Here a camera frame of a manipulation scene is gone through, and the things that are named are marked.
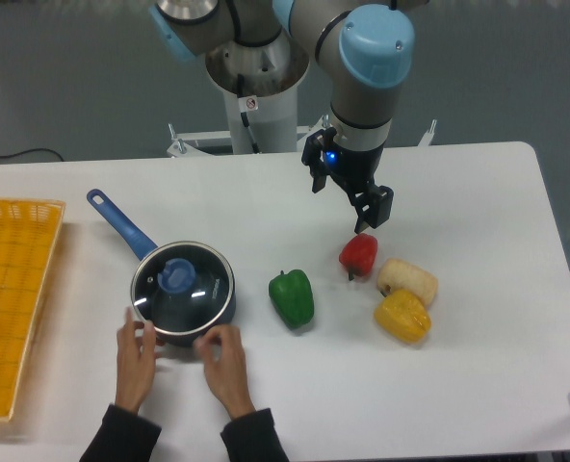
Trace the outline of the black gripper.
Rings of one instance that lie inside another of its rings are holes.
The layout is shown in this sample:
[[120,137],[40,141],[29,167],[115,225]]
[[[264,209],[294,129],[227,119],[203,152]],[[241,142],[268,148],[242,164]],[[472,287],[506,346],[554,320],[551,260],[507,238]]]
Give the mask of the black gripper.
[[391,214],[394,191],[375,183],[382,147],[370,150],[345,148],[336,141],[335,128],[321,129],[305,140],[301,161],[309,167],[312,193],[318,193],[330,177],[348,196],[356,211],[354,233],[377,229]]

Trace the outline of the left forearm dark sleeve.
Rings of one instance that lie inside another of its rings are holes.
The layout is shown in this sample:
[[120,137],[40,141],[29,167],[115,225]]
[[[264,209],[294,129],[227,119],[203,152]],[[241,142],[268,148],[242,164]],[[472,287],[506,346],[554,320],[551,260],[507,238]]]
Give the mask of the left forearm dark sleeve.
[[162,428],[110,404],[80,461],[149,461]]

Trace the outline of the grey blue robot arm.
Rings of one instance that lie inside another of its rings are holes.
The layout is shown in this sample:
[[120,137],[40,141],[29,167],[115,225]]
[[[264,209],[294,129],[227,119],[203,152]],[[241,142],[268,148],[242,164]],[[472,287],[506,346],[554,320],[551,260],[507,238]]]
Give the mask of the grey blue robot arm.
[[[202,58],[221,90],[235,153],[302,151],[313,190],[334,181],[357,231],[390,216],[375,182],[415,43],[410,1],[156,1],[150,13],[171,52]],[[329,110],[298,139],[297,89],[309,65],[330,79]]]

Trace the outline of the person right hand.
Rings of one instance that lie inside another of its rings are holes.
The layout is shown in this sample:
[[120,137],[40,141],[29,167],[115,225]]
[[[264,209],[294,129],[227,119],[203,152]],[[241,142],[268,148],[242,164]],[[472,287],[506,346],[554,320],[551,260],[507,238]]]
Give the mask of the person right hand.
[[246,354],[240,329],[216,325],[194,341],[207,385],[231,420],[255,411],[247,382]]

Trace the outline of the person left hand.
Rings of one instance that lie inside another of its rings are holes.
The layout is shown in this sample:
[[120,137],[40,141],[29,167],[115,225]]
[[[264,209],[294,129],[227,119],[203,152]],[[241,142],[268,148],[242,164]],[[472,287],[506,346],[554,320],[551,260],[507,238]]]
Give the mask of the person left hand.
[[153,385],[157,347],[163,344],[151,321],[137,321],[131,307],[125,309],[124,324],[117,331],[116,407],[139,413]]

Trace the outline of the right forearm dark sleeve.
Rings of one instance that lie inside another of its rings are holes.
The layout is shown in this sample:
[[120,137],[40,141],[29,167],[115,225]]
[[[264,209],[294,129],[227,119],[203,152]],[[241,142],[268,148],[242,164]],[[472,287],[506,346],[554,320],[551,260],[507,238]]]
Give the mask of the right forearm dark sleeve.
[[220,434],[230,461],[288,462],[270,408],[254,411],[228,423]]

